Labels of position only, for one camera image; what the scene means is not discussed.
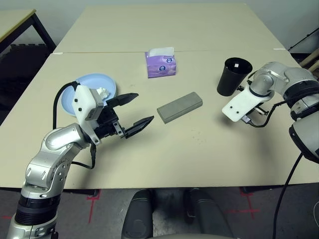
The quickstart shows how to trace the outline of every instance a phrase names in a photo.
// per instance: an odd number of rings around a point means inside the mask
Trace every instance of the gray floor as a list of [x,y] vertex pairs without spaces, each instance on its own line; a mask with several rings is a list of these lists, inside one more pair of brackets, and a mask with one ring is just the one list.
[[[206,188],[224,212],[234,235],[241,239],[269,239],[277,198],[281,189],[244,195],[237,187]],[[98,200],[63,193],[57,231],[60,239],[119,239],[130,199],[137,190],[101,190]],[[157,189],[158,207],[153,214],[154,236],[197,233],[198,225],[187,225],[182,215],[183,189]],[[15,213],[19,193],[0,190],[0,238],[5,238],[9,217]],[[319,200],[319,184],[295,185],[287,189],[278,218],[278,239],[318,239],[313,206]],[[91,221],[90,210],[93,209]]]

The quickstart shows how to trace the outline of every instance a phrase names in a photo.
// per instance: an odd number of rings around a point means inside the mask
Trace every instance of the purple tissue box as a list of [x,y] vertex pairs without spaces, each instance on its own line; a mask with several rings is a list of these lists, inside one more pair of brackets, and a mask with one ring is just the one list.
[[176,74],[176,61],[174,56],[151,56],[145,52],[148,68],[148,78],[172,76]]

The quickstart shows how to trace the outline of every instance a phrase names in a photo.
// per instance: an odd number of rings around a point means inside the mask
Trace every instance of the beige table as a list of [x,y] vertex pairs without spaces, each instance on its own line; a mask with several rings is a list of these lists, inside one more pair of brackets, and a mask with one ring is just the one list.
[[244,3],[89,6],[54,52],[283,48]]
[[52,52],[56,45],[45,30],[35,9],[0,10],[0,53],[31,25]]
[[[0,127],[0,187],[20,187],[28,162],[38,152],[52,127],[52,104],[58,89],[88,73],[105,73],[119,94],[140,96],[115,110],[123,127],[143,117],[152,123],[130,139],[107,137],[97,147],[93,170],[73,165],[66,188],[149,188],[249,186],[283,184],[299,150],[290,139],[290,110],[284,105],[265,128],[256,129],[226,118],[222,107],[230,100],[216,91],[225,59],[237,56],[255,69],[269,61],[298,66],[287,51],[194,51],[177,52],[177,75],[147,78],[143,53],[52,54],[30,83]],[[203,106],[164,124],[157,107],[192,91]],[[276,95],[268,104],[281,100]],[[264,118],[254,117],[256,122]],[[76,119],[58,105],[57,125]],[[89,150],[77,161],[90,163]],[[298,165],[291,183],[319,180],[319,166],[306,159]]]

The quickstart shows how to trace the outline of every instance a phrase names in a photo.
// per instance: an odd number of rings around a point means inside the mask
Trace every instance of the white wall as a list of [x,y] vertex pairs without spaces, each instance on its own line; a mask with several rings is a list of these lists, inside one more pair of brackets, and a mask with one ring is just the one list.
[[[319,27],[319,0],[0,0],[0,9],[35,8],[53,40],[59,43],[87,5],[170,2],[246,2],[287,49]],[[17,41],[39,42],[33,29]],[[292,52],[312,52],[318,47],[319,32]]]

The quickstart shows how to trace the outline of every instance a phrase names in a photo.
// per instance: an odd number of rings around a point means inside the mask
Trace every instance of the gray sponge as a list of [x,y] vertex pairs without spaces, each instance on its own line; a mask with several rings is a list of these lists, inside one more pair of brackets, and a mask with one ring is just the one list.
[[192,92],[164,106],[159,107],[157,110],[163,122],[168,123],[202,105],[203,100],[198,96],[198,94]]

